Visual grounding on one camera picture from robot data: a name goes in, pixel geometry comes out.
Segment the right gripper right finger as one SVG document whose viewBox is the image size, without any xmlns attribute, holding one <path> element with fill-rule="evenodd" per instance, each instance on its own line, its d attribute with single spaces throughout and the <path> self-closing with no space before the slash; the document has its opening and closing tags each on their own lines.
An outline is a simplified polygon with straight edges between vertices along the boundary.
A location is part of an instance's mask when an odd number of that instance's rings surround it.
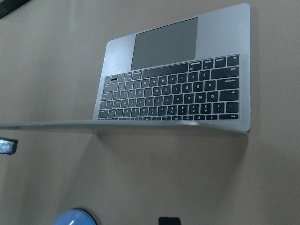
<svg viewBox="0 0 300 225">
<path fill-rule="evenodd" d="M 181 225 L 181 220 L 179 217 L 170 217 L 169 225 Z"/>
</svg>

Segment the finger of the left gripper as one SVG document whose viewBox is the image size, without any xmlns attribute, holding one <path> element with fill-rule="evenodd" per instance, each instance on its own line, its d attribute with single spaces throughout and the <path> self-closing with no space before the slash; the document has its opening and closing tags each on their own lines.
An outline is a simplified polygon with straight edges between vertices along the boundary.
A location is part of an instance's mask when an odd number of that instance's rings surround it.
<svg viewBox="0 0 300 225">
<path fill-rule="evenodd" d="M 18 140 L 9 138 L 0 138 L 0 153 L 6 155 L 13 155 L 16 153 Z"/>
</svg>

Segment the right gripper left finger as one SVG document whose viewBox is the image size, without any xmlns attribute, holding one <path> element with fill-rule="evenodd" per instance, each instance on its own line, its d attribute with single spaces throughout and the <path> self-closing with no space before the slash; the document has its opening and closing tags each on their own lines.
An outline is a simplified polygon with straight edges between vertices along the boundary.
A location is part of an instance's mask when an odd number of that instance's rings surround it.
<svg viewBox="0 0 300 225">
<path fill-rule="evenodd" d="M 169 225 L 169 217 L 159 217 L 158 224 L 159 225 Z"/>
</svg>

